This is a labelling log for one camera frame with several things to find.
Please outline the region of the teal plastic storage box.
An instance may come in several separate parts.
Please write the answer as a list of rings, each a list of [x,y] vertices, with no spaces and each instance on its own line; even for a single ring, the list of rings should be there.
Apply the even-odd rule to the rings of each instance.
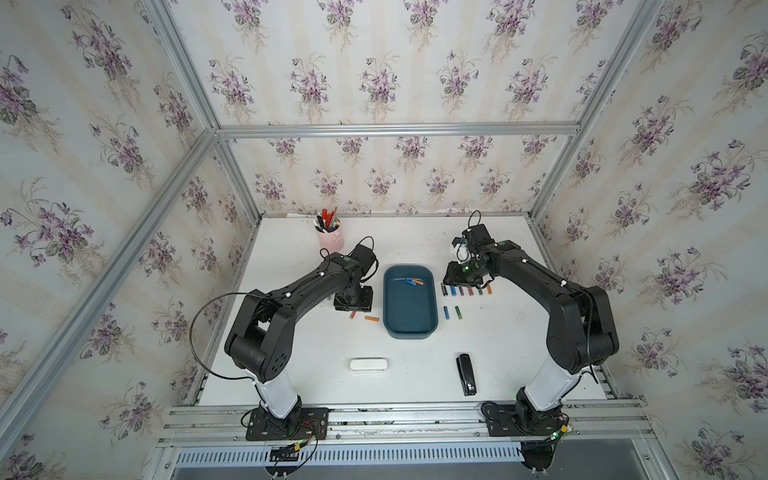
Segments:
[[[405,278],[415,280],[410,285]],[[421,265],[401,264],[384,274],[384,326],[395,339],[421,340],[438,326],[437,299],[432,272]]]

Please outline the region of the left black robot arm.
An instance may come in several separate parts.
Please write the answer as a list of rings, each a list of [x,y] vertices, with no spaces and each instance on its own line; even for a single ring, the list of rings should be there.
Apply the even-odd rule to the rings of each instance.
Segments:
[[[277,290],[245,295],[224,344],[225,353],[246,372],[272,418],[287,420],[301,410],[286,366],[299,320],[332,296],[337,311],[369,312],[373,288],[364,283],[378,268],[372,250],[331,253],[310,273]]]

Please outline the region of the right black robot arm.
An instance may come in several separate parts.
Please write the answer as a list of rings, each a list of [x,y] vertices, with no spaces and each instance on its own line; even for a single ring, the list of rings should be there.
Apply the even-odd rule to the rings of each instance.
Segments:
[[[529,411],[560,407],[584,373],[618,352],[613,311],[602,288],[565,280],[513,242],[480,245],[456,237],[452,247],[457,259],[447,266],[445,284],[480,289],[502,278],[521,288],[548,314],[548,357],[517,401]]]

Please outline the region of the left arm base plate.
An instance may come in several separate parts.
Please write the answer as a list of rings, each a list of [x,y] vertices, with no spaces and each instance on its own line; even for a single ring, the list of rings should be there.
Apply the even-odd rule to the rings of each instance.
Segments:
[[[241,418],[248,441],[324,440],[327,436],[330,410],[328,408],[294,409],[285,419],[278,419],[257,407]]]

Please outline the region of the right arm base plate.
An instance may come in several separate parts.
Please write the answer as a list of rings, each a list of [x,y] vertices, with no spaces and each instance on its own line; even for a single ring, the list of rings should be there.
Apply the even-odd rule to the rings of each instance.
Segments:
[[[558,438],[568,431],[568,420],[560,407],[538,411],[526,402],[486,401],[481,404],[480,412],[491,437]]]

